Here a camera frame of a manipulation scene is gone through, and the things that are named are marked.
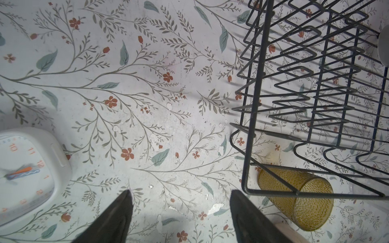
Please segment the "black wire dish rack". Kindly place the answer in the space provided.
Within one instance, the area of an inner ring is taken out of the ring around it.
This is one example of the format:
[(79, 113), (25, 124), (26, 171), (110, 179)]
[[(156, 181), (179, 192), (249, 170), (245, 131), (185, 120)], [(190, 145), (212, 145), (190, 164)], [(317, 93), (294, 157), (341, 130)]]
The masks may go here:
[[(377, 1), (250, 1), (246, 83), (236, 94), (247, 136), (242, 190), (291, 198), (389, 200), (389, 66), (385, 31), (371, 27)], [(349, 192), (304, 192), (254, 157), (260, 136), (287, 143), (307, 172), (348, 183)]]

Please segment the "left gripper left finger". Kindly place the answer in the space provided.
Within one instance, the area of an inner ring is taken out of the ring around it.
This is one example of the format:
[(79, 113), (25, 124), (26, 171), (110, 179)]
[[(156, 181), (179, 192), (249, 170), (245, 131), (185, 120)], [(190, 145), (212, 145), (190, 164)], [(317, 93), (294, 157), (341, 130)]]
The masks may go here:
[(123, 191), (74, 243), (124, 243), (133, 214), (129, 190)]

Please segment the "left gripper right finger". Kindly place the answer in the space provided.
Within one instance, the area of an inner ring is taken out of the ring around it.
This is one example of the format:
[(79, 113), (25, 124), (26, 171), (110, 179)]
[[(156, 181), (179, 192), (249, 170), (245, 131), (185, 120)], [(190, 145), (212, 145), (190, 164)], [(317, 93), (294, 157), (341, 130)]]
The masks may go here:
[(230, 210), (237, 242), (290, 243), (280, 230), (239, 190), (233, 190)]

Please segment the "pink tall mug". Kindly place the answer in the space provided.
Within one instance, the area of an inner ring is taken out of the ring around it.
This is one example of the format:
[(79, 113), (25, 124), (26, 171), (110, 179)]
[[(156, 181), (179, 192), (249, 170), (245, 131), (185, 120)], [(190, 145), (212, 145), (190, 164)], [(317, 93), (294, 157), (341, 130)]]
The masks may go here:
[(285, 223), (277, 223), (275, 227), (293, 243), (309, 243), (301, 234)]

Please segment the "grey mug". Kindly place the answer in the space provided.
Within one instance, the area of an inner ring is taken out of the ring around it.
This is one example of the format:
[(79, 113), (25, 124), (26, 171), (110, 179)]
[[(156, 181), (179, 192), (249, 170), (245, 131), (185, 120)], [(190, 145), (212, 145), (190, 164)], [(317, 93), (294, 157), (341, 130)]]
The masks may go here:
[(386, 25), (378, 35), (378, 56), (383, 66), (389, 66), (389, 26)]

